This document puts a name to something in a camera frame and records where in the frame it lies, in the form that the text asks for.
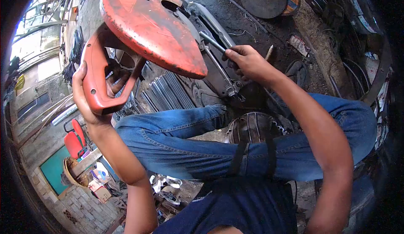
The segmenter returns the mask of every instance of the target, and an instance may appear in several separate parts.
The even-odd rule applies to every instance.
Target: brick wall
[[[59,197],[49,196],[42,193],[49,184],[41,172],[35,169],[30,177],[53,216],[71,233],[105,233],[119,216],[120,210],[112,202],[101,203],[88,188],[72,185]]]

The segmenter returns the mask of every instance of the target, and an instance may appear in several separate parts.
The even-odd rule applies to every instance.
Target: chair backrest
[[[68,149],[70,156],[74,159],[78,159],[78,152],[82,150],[80,141],[78,140],[76,134],[70,131],[64,138],[65,146]]]

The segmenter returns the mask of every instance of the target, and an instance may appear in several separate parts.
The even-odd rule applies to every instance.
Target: hole
[[[164,8],[169,9],[170,11],[176,11],[178,7],[178,5],[176,5],[175,3],[167,0],[162,0],[161,5],[163,5]]]

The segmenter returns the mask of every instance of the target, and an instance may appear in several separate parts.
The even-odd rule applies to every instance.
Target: yellow object
[[[22,74],[20,77],[18,77],[17,84],[15,85],[14,89],[20,90],[24,87],[24,84],[25,84],[25,76]]]

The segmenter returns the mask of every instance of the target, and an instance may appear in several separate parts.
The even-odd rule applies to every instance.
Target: wooden plank
[[[87,155],[87,157],[85,157],[82,161],[78,162],[78,165],[71,170],[70,174],[73,176],[73,178],[76,178],[82,172],[84,172],[87,167],[97,161],[98,158],[101,156],[102,153],[98,148],[96,148],[94,151],[90,152],[90,154]]]

